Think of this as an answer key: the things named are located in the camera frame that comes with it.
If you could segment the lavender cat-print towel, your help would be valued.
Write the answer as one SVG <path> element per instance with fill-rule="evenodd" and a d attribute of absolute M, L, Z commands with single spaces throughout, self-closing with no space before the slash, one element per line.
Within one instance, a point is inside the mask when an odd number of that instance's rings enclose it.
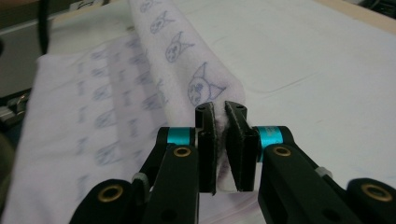
<path fill-rule="evenodd" d="M 162 126 L 191 126 L 240 81 L 173 0 L 118 0 L 56 21 L 38 71 L 0 224 L 68 224 L 89 190 L 133 176 Z"/>

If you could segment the aluminium rail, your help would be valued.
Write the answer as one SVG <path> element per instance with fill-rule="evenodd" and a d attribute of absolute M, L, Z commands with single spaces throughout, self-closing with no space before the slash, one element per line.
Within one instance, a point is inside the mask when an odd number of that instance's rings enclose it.
<path fill-rule="evenodd" d="M 31 89 L 0 97 L 0 125 L 11 127 L 24 119 Z"/>

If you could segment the white foam mat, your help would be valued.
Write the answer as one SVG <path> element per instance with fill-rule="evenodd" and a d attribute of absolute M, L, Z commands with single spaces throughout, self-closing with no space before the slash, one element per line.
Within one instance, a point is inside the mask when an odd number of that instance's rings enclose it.
<path fill-rule="evenodd" d="M 283 124 L 337 182 L 396 187 L 396 35 L 315 0 L 173 0 L 241 83 L 251 123 Z"/>

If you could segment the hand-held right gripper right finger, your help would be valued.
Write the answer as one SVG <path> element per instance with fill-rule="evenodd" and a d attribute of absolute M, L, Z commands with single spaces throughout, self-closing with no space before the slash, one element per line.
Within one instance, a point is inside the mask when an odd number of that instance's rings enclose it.
<path fill-rule="evenodd" d="M 256 163 L 263 161 L 263 152 L 273 144 L 294 144 L 286 126 L 250 126 L 248 109 L 235 102 L 225 102 L 229 125 L 226 131 L 226 151 L 233 180 L 238 191 L 253 191 Z"/>

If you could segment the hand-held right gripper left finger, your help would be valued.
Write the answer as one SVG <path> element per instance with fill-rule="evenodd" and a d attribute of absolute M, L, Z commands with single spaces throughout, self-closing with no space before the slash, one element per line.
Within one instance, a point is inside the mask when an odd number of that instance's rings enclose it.
<path fill-rule="evenodd" d="M 192 146 L 199 153 L 199 190 L 202 193 L 216 193 L 217 177 L 217 127 L 212 102 L 195 107 L 194 127 L 161 127 L 157 137 L 166 145 Z"/>

